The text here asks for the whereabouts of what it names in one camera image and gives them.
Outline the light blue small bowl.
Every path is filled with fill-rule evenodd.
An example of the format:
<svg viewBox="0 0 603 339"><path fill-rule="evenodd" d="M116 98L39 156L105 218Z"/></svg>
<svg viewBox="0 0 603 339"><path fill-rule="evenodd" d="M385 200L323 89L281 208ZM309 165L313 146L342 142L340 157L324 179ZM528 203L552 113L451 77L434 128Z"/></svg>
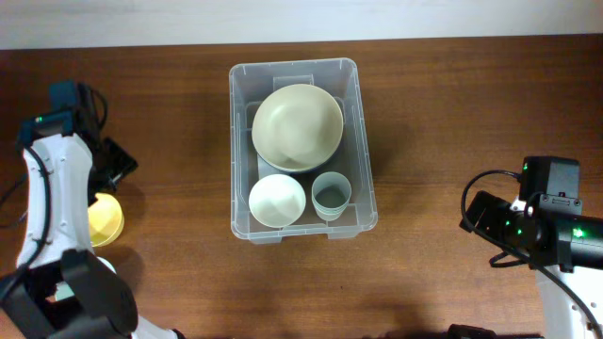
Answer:
<svg viewBox="0 0 603 339"><path fill-rule="evenodd" d="M99 260L108 267L113 273L116 273L115 267L105 258L99 257ZM71 287L65 282L60 282L57 284L57 291L54 294L55 301L61 301L64 299L68 299L74 296L74 292Z"/></svg>

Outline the dark blue plate bowl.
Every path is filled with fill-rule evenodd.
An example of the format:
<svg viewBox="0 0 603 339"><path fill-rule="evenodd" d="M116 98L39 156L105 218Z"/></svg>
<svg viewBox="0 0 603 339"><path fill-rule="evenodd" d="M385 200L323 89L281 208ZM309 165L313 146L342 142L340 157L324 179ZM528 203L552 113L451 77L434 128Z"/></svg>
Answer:
<svg viewBox="0 0 603 339"><path fill-rule="evenodd" d="M325 166L330 161L332 161L333 159L335 159L335 157L340 153L340 151L342 150L342 148L343 148L343 144L340 142L337 145L337 147L335 148L335 150L324 161L320 161L315 166L306 166L306 167L300 167L300 168L287 168L287 167L282 167L282 166L275 165L275 164L269 162L260 153L257 153L257 158L258 158L258 163L261 160L264 163L266 163L267 166L269 166L270 168L272 168L274 170L278 170L278 171L281 171L281 172L284 172L284 173L300 174L300 173L311 172L311 171L319 169L320 167Z"/></svg>

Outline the grey plastic cup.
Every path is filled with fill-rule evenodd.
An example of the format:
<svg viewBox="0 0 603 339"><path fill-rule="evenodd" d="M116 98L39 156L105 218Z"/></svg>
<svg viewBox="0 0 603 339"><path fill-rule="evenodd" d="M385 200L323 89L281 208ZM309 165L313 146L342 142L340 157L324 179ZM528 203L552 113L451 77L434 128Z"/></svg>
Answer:
<svg viewBox="0 0 603 339"><path fill-rule="evenodd" d="M311 186L312 204L319 203L325 207L336 208L349 204L351 184L346 176L339 172L328 171L320 174Z"/></svg>

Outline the white small bowl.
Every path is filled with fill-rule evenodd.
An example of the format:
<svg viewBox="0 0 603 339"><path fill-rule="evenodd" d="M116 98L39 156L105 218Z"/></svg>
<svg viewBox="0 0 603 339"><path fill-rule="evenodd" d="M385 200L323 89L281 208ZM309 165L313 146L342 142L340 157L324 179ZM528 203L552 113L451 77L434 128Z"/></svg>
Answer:
<svg viewBox="0 0 603 339"><path fill-rule="evenodd" d="M251 189L249 206L252 215L270 228L292 225L304 212L306 197L301 184L284 174L260 179Z"/></svg>

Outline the cream large bowl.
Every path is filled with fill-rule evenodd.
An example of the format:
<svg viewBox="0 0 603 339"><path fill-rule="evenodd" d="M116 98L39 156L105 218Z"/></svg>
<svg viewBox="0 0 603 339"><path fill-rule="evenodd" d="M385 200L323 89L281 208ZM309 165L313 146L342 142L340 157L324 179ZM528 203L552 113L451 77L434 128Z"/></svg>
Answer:
<svg viewBox="0 0 603 339"><path fill-rule="evenodd" d="M341 142L343 111L326 90L309 84L277 89L253 118L252 141L257 153L287 168L315 166Z"/></svg>

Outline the mint green plastic cup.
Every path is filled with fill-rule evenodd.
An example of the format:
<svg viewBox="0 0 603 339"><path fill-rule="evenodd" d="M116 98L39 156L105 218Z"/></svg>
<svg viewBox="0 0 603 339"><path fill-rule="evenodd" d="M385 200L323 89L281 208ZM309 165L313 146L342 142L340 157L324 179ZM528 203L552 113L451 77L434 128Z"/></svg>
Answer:
<svg viewBox="0 0 603 339"><path fill-rule="evenodd" d="M336 208L331 208L315 203L314 207L319 218L325 221L334 221L343 215L349 205L346 203Z"/></svg>

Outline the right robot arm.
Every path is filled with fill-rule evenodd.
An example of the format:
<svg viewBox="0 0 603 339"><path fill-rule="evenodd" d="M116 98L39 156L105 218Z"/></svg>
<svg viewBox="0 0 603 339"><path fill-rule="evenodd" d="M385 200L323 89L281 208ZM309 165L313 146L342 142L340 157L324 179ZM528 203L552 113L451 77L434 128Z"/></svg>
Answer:
<svg viewBox="0 0 603 339"><path fill-rule="evenodd" d="M510 174L513 201L461 196L461 228L501 250L490 267L534 271L548 338L602 335L602 220L582 213L579 170L575 159L527 156Z"/></svg>

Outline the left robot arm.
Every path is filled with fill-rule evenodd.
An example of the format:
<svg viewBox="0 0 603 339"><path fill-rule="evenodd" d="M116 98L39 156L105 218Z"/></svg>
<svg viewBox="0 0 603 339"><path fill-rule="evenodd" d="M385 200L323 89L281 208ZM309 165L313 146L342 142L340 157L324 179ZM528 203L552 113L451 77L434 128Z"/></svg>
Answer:
<svg viewBox="0 0 603 339"><path fill-rule="evenodd" d="M180 338L139 315L132 290L94 253L89 208L137 161L102 137L108 104L91 86L49 88L48 113L22 122L27 167L24 243L1 279L1 308L26 338Z"/></svg>

